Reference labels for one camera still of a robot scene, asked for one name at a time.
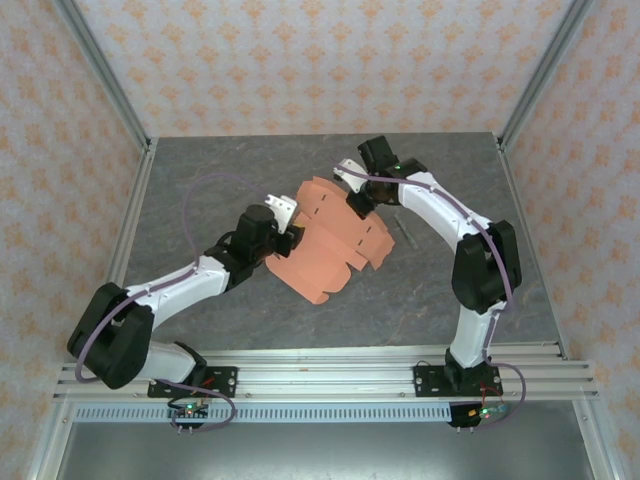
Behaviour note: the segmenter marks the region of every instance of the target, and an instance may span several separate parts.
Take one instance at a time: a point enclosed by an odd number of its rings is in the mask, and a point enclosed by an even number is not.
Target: black mounting plate
[[[477,372],[473,383],[461,385],[456,392],[451,382],[444,373],[444,365],[416,365],[413,367],[413,386],[416,397],[481,397],[480,383],[487,387],[495,388],[502,395],[502,383],[495,382],[494,378],[500,378],[498,367],[485,365],[481,372]],[[491,390],[487,390],[487,397],[497,396]]]
[[[211,383],[207,383],[202,388],[220,392],[229,398],[236,396],[236,386],[238,384],[238,367],[206,367],[204,381],[213,378]],[[182,388],[174,388],[162,382],[149,383],[147,396],[149,398],[204,398],[206,393],[192,392]]]

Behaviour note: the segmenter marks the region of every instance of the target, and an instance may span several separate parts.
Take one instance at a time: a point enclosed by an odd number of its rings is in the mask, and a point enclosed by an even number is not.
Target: orange cloth
[[[305,227],[304,237],[289,258],[272,255],[266,261],[274,275],[315,305],[347,284],[348,265],[362,270],[369,261],[377,269],[394,245],[378,215],[362,220],[346,199],[347,192],[328,180],[304,182],[296,196],[300,213],[295,220]]]

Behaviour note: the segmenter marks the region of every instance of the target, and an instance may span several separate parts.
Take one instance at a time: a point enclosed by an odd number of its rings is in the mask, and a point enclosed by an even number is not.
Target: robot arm
[[[334,169],[336,178],[345,181],[351,189],[347,203],[353,210],[364,218],[379,204],[402,205],[427,222],[455,253],[452,287],[461,305],[457,333],[445,361],[449,370],[447,376],[454,388],[460,388],[465,372],[483,363],[483,346],[490,319],[504,308],[506,296],[496,260],[470,219],[484,228],[496,244],[512,289],[522,281],[513,227],[506,221],[494,224],[459,201],[456,203],[460,208],[455,208],[442,195],[434,193],[434,190],[439,190],[453,197],[433,175],[415,159],[399,162],[384,137],[369,140],[358,150],[366,171],[349,159]],[[340,166],[381,179],[367,180],[342,170]],[[385,178],[419,182],[430,188],[385,182]]]
[[[291,225],[297,203],[289,197],[273,195],[265,203],[266,206],[250,205],[240,216],[236,230],[223,235],[200,256],[197,268],[191,264],[126,289],[114,283],[100,287],[71,335],[68,351],[78,358],[89,335],[107,314],[137,296],[100,333],[85,365],[113,389],[134,378],[162,378],[199,386],[206,362],[186,345],[152,342],[151,333],[177,312],[236,287],[267,256],[289,256],[304,232]]]

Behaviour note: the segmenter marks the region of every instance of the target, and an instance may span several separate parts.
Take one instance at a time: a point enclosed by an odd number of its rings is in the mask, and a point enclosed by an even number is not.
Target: floral pattern wall
[[[49,0],[0,4],[0,478],[26,475],[139,150]]]
[[[640,472],[640,8],[596,0],[509,154],[571,355]]]
[[[152,136],[500,133],[571,0],[80,0]]]

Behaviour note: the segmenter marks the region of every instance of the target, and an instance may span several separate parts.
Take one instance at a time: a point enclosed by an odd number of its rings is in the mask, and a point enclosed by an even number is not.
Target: patterned wallpaper
[[[139,152],[50,0],[0,4],[0,478],[24,478]]]
[[[510,154],[571,354],[640,472],[640,8],[596,0]]]
[[[80,0],[152,136],[500,133],[570,0]]]

